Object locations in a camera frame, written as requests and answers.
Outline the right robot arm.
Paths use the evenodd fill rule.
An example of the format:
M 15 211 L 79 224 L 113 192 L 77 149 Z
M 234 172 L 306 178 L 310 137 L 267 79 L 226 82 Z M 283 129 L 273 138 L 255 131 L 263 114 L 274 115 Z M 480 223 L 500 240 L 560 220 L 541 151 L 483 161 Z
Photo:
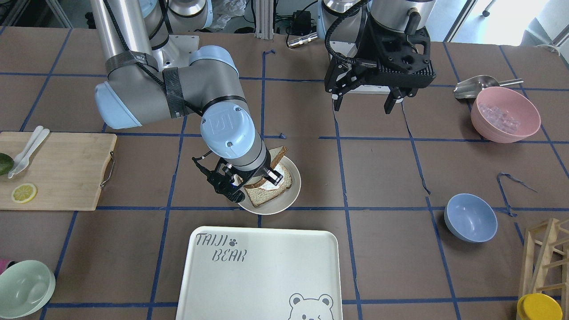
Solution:
M 205 45 L 183 67 L 163 67 L 152 52 L 138 0 L 92 0 L 94 22 L 105 55 L 107 80 L 94 89 L 98 111 L 112 129 L 128 129 L 192 113 L 214 169 L 195 166 L 218 194 L 242 202 L 244 186 L 260 181 L 279 186 L 283 174 L 250 115 L 230 53 Z

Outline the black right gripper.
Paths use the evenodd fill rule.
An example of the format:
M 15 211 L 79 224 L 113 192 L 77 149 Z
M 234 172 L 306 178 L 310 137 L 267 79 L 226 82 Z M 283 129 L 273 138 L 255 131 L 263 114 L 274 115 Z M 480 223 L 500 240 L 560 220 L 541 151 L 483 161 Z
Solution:
M 204 154 L 199 158 L 193 157 L 194 164 L 199 170 L 205 174 L 206 180 L 211 184 L 218 194 L 224 195 L 227 199 L 234 203 L 244 201 L 245 194 L 241 190 L 244 185 L 248 184 L 252 178 L 264 176 L 265 179 L 275 187 L 279 187 L 285 180 L 283 168 L 270 168 L 270 155 L 266 154 L 261 166 L 254 170 L 240 170 L 227 160 L 220 158 L 215 169 L 209 170 L 205 166 L 199 164 L 209 154 Z

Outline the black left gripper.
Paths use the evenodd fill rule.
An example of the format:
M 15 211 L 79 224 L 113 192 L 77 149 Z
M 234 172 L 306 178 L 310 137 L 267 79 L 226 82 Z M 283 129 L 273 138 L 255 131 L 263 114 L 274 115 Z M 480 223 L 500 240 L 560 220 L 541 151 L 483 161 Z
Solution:
M 362 24 L 356 34 L 353 56 L 333 48 L 335 33 L 336 27 L 329 27 L 324 36 L 331 58 L 325 90 L 333 94 L 335 112 L 340 110 L 344 95 L 366 85 L 388 87 L 384 110 L 390 115 L 396 104 L 428 87 L 437 76 L 426 27 L 406 34 L 378 24 Z

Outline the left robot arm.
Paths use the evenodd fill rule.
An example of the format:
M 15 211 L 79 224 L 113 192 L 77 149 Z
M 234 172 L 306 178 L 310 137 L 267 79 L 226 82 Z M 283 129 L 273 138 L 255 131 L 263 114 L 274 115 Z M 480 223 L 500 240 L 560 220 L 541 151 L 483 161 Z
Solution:
M 433 0 L 320 0 L 317 35 L 330 56 L 325 90 L 338 111 L 364 85 L 388 89 L 384 110 L 436 77 L 426 22 Z

